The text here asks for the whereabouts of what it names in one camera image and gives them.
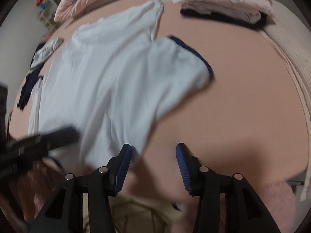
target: beige fabric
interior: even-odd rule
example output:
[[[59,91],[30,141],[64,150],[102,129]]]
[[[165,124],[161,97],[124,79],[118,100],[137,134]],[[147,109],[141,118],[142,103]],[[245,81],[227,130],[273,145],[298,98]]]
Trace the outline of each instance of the beige fabric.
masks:
[[[287,69],[295,82],[299,97],[301,99],[306,118],[309,134],[309,149],[311,152],[311,49],[301,44],[299,38],[295,38],[283,27],[277,24],[270,24],[264,28],[264,32],[278,45],[279,51],[288,58]],[[307,175],[301,200],[311,198],[311,158],[309,156]]]
[[[79,26],[146,1],[116,1],[66,22],[52,38],[63,37],[66,42]],[[213,68],[215,81],[155,124],[123,192],[171,201],[191,199],[176,162],[175,147],[180,142],[202,164],[220,174],[241,172],[254,187],[303,171],[308,161],[304,111],[278,53],[256,31],[183,18],[179,10],[171,1],[164,2],[157,37],[173,34],[197,50]],[[48,71],[54,55],[41,74]],[[31,105],[32,100],[23,112],[13,110],[13,137],[27,134]]]
[[[273,0],[272,8],[275,11],[275,17],[268,19],[268,24],[275,24],[284,28],[306,48],[311,46],[311,32],[300,21],[300,19],[291,12],[285,5]]]

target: white wall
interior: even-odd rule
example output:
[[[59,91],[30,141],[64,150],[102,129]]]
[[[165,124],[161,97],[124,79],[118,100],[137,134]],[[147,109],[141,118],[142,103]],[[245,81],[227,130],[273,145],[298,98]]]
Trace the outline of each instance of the white wall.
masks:
[[[18,0],[0,27],[0,81],[9,87],[8,112],[13,109],[36,47],[48,31],[37,19],[35,2]]]

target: black clamp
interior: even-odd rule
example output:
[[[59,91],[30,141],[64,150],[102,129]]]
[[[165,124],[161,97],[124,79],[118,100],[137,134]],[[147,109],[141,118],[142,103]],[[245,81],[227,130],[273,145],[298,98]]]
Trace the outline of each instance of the black clamp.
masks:
[[[89,194],[90,231],[115,233],[108,196],[121,191],[131,157],[131,146],[125,144],[107,166],[85,176],[67,174],[41,209],[30,233],[83,233],[83,194]]]
[[[47,157],[50,150],[75,143],[79,137],[74,128],[68,127],[7,143],[0,154],[0,182],[29,171],[33,162]]]
[[[215,173],[190,156],[186,146],[176,147],[176,158],[189,195],[200,196],[193,233],[218,233],[220,194],[226,199],[226,233],[280,233],[273,217],[247,180]]]

